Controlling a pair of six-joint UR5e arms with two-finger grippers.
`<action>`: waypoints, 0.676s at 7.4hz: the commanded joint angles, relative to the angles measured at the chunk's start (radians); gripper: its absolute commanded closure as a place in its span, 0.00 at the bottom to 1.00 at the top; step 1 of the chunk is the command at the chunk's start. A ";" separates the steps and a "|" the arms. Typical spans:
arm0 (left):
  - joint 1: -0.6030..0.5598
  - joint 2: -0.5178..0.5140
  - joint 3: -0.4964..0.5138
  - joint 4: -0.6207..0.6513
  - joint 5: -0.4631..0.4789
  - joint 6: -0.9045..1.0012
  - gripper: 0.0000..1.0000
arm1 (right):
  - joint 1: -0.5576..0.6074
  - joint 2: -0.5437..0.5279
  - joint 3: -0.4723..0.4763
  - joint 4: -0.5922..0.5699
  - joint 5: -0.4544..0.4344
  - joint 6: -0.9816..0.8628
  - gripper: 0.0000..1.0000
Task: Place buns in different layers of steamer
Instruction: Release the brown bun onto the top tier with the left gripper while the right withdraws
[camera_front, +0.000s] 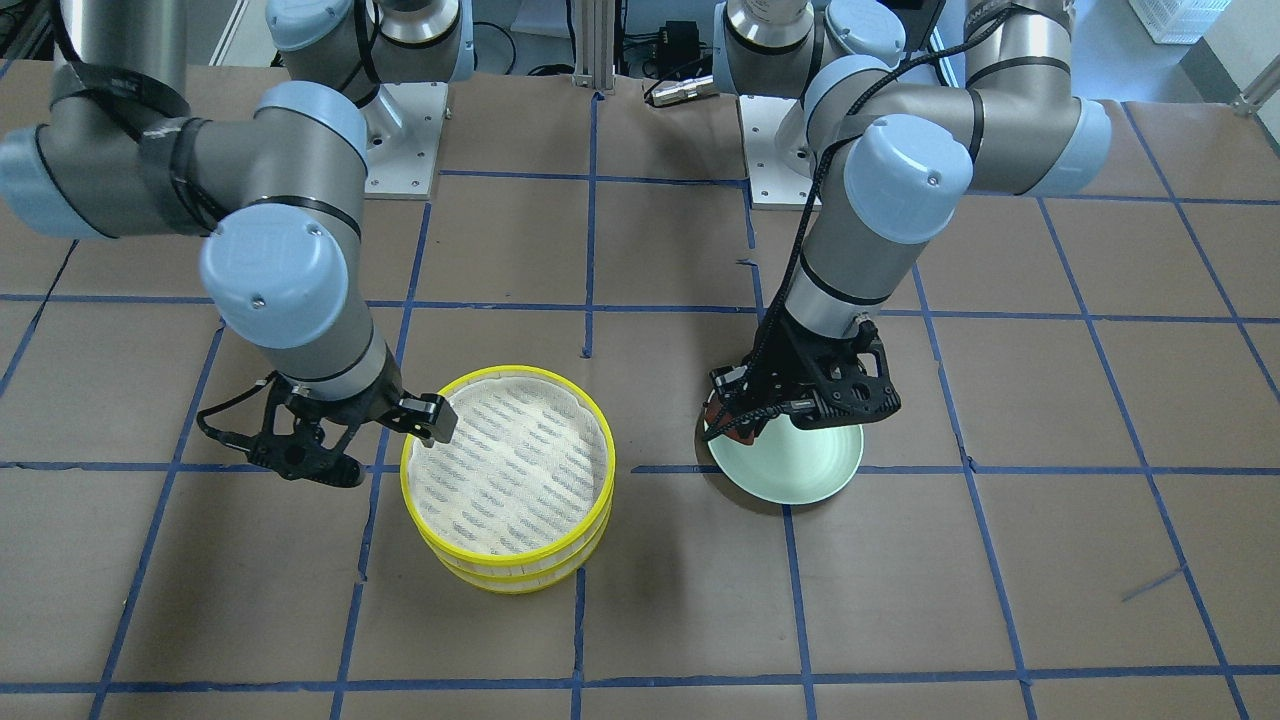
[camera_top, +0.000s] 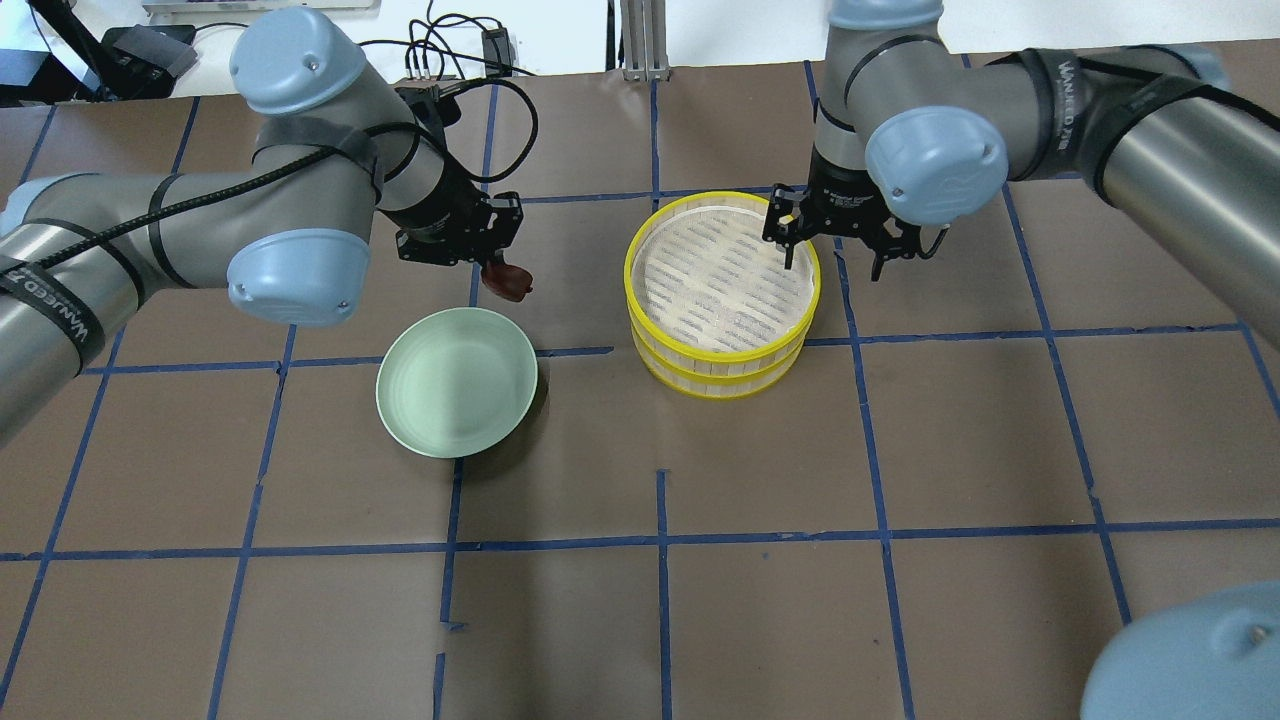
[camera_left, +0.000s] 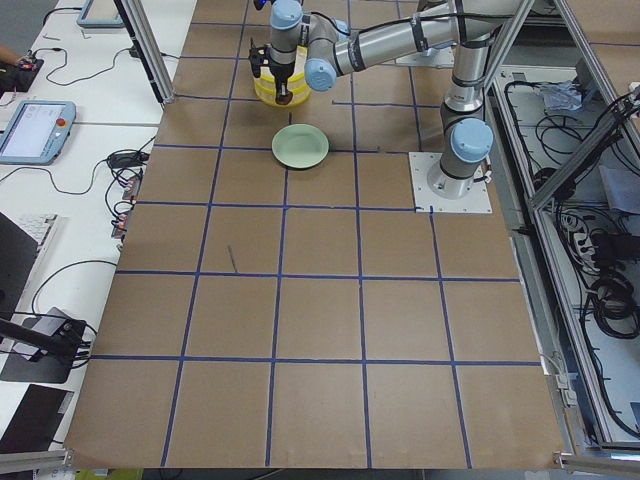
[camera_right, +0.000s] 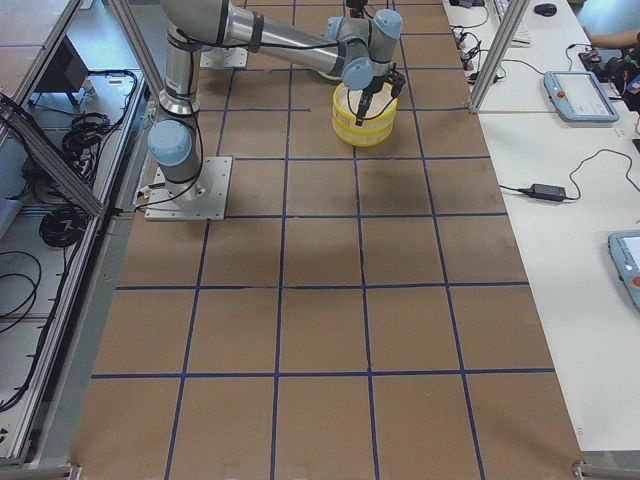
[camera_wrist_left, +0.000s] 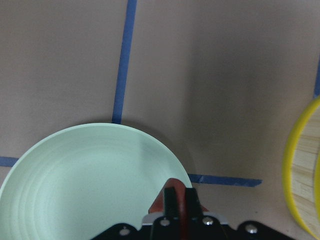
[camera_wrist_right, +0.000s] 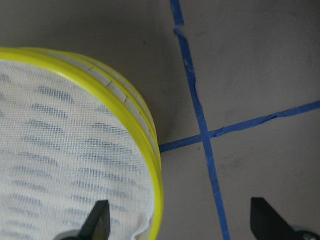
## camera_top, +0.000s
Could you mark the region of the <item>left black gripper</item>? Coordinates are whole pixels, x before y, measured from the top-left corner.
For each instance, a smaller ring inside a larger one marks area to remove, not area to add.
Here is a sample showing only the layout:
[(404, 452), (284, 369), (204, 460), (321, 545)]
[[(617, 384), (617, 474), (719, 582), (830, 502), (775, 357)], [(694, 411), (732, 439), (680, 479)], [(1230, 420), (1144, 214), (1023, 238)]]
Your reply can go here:
[(468, 182), (443, 184), (396, 211), (397, 256), (438, 266), (479, 264), (484, 283), (503, 283), (506, 250), (522, 222), (522, 199), (515, 191), (490, 196)]

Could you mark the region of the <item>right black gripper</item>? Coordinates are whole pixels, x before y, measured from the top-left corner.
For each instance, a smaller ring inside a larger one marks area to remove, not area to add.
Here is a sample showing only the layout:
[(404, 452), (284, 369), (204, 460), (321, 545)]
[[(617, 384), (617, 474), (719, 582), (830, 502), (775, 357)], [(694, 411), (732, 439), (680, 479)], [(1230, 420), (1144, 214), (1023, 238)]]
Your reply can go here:
[(890, 260), (925, 258), (922, 228), (890, 211), (867, 170), (813, 165), (803, 190), (772, 187), (762, 240), (782, 249), (786, 270), (794, 268), (794, 249), (818, 234), (860, 240), (874, 254), (870, 282)]

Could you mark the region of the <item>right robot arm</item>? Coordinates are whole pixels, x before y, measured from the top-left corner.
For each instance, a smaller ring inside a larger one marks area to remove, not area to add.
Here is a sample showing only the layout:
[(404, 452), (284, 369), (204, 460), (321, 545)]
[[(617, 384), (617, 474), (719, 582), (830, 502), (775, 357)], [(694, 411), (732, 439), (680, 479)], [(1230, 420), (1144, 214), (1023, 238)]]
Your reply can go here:
[(940, 1), (835, 1), (805, 190), (771, 191), (762, 237), (791, 258), (860, 240), (873, 275), (928, 258), (1010, 182), (1078, 173), (1270, 345), (1279, 337), (1277, 117), (1202, 47), (1025, 49), (965, 68)]

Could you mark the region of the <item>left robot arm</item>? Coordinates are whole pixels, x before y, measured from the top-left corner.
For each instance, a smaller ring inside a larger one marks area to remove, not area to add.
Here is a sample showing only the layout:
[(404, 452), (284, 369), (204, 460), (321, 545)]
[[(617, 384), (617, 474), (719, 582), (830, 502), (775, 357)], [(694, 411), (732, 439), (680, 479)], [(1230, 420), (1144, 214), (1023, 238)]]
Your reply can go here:
[(517, 193), (481, 191), (445, 145), (461, 94), (488, 79), (394, 87), (320, 12), (270, 12), (239, 37), (230, 76), (262, 118), (243, 174), (74, 173), (17, 187), (3, 213), (1, 425), (9, 443), (164, 290), (211, 290), (251, 316), (348, 320), (372, 219), (412, 263), (474, 263), (512, 302), (532, 288), (504, 252)]

